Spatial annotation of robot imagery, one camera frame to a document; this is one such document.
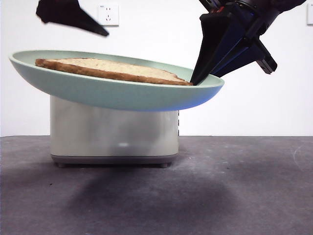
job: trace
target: gray carpet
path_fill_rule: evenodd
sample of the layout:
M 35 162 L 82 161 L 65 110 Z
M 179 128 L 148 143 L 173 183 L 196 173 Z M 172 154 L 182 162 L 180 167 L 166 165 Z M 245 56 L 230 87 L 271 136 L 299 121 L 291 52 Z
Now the gray carpet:
M 1 138 L 2 235 L 313 235 L 313 137 L 180 137 L 169 168 Z

